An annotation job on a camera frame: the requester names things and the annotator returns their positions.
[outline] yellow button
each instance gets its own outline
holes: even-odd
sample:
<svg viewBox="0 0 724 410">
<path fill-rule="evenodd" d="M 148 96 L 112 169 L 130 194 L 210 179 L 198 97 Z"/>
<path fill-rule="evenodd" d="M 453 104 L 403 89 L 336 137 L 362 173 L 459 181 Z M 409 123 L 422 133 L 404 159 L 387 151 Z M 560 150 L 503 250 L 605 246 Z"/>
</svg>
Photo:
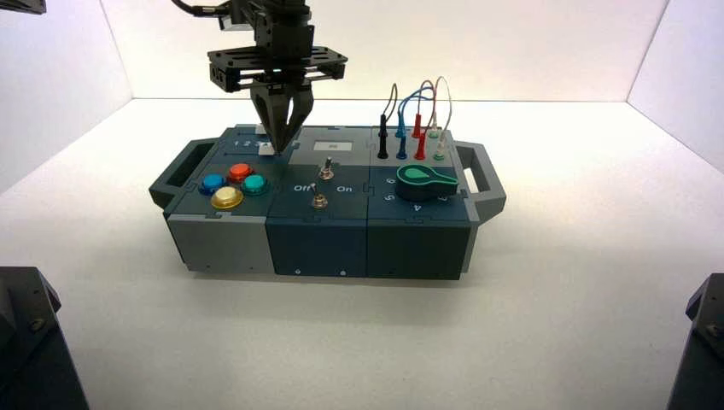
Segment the yellow button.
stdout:
<svg viewBox="0 0 724 410">
<path fill-rule="evenodd" d="M 242 203 L 244 194 L 233 186 L 217 190 L 211 197 L 211 204 L 217 209 L 231 209 Z"/>
</svg>

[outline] red button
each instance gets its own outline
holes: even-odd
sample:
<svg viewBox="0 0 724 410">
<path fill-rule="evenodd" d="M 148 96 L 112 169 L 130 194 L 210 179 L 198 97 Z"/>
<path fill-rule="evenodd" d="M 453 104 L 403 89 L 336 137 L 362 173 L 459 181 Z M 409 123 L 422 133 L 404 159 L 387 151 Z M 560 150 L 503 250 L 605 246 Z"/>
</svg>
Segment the red button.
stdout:
<svg viewBox="0 0 724 410">
<path fill-rule="evenodd" d="M 254 173 L 254 170 L 248 164 L 236 164 L 229 169 L 228 179 L 232 184 L 240 184 L 252 173 Z"/>
</svg>

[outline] handle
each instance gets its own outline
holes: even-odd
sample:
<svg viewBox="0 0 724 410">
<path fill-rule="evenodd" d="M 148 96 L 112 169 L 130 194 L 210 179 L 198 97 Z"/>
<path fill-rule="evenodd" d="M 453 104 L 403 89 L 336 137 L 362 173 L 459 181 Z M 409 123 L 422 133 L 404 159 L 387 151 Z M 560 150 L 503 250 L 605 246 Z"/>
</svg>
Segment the handle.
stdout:
<svg viewBox="0 0 724 410">
<path fill-rule="evenodd" d="M 505 190 L 485 147 L 479 143 L 456 142 L 455 148 L 463 169 L 472 171 L 479 192 L 470 193 L 470 199 L 475 203 L 480 223 L 485 223 L 503 211 Z"/>
<path fill-rule="evenodd" d="M 186 182 L 217 141 L 219 141 L 218 138 L 191 141 L 184 150 L 176 155 L 176 158 L 149 188 L 156 205 L 165 209 L 173 198 L 184 190 Z"/>
</svg>

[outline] white wall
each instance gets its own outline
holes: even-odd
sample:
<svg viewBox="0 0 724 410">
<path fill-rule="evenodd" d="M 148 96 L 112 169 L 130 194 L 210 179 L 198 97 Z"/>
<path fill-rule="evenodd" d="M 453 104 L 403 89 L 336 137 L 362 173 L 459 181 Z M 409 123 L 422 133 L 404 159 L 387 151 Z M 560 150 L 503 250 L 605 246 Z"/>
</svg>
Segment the white wall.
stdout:
<svg viewBox="0 0 724 410">
<path fill-rule="evenodd" d="M 170 0 L 102 1 L 135 97 L 227 96 L 206 53 L 251 45 L 249 32 L 220 32 Z M 444 73 L 457 99 L 624 101 L 665 0 L 307 3 L 316 43 L 350 58 L 347 77 L 317 83 L 316 97 L 386 98 L 393 81 L 410 90 Z"/>
<path fill-rule="evenodd" d="M 724 172 L 721 0 L 671 0 L 629 102 Z"/>
<path fill-rule="evenodd" d="M 0 10 L 0 59 L 0 192 L 131 99 L 99 0 Z"/>
</svg>

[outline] cable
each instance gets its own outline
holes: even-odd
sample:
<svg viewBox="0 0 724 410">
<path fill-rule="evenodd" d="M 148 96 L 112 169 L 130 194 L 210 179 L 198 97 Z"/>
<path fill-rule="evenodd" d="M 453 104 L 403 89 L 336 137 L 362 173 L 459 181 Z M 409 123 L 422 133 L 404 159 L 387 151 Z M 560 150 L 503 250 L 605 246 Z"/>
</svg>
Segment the cable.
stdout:
<svg viewBox="0 0 724 410">
<path fill-rule="evenodd" d="M 445 128 L 442 129 L 442 132 L 445 132 L 447 131 L 447 127 L 450 126 L 450 119 L 453 117 L 453 96 L 450 95 L 450 85 L 447 83 L 447 79 L 443 76 L 438 77 L 435 81 L 435 95 L 437 95 L 437 87 L 440 85 L 440 80 L 445 82 L 445 88 L 447 89 L 447 122 L 445 123 Z"/>
<path fill-rule="evenodd" d="M 425 84 L 430 84 L 430 87 L 433 88 L 433 90 L 432 90 L 432 110 L 435 111 L 435 101 L 436 101 L 435 93 L 437 92 L 437 91 L 435 90 L 435 85 L 432 84 L 432 81 L 430 81 L 429 79 L 426 79 L 426 80 L 423 81 L 423 83 L 420 85 L 420 90 L 422 90 L 422 89 L 425 87 Z M 418 113 L 418 114 L 420 114 L 420 100 L 421 100 L 421 98 L 418 97 L 418 98 L 417 98 L 417 113 Z"/>
<path fill-rule="evenodd" d="M 393 102 L 392 97 L 394 96 L 394 103 L 392 104 L 392 109 L 389 111 L 389 115 L 387 115 L 387 108 L 389 108 L 389 104 Z M 382 111 L 382 115 L 385 116 L 385 124 L 387 124 L 387 121 L 389 121 L 389 117 L 394 114 L 394 109 L 397 107 L 397 83 L 392 84 L 392 90 L 389 92 L 389 99 L 387 100 L 387 106 L 385 106 L 385 109 Z"/>
<path fill-rule="evenodd" d="M 447 131 L 447 127 L 450 126 L 450 119 L 453 117 L 453 96 L 450 95 L 450 85 L 447 83 L 447 79 L 445 77 L 440 76 L 435 81 L 435 94 L 437 95 L 437 87 L 440 86 L 440 80 L 445 82 L 445 88 L 447 89 L 447 106 L 449 111 L 447 113 L 445 128 L 442 129 L 440 137 L 437 140 L 437 150 L 435 151 L 435 155 L 433 155 L 437 161 L 445 159 L 445 132 Z"/>
<path fill-rule="evenodd" d="M 432 98 L 425 97 L 422 95 L 425 91 L 432 91 L 432 87 L 424 87 L 421 88 L 415 92 L 413 92 L 410 96 L 402 100 L 400 105 L 397 108 L 397 133 L 395 134 L 398 138 L 401 138 L 401 136 L 405 133 L 405 108 L 407 108 L 407 103 L 410 102 L 413 98 L 420 97 L 424 101 L 430 101 Z"/>
<path fill-rule="evenodd" d="M 171 0 L 171 3 L 195 17 L 217 17 L 229 14 L 229 9 L 224 6 L 189 6 L 182 0 Z"/>
</svg>

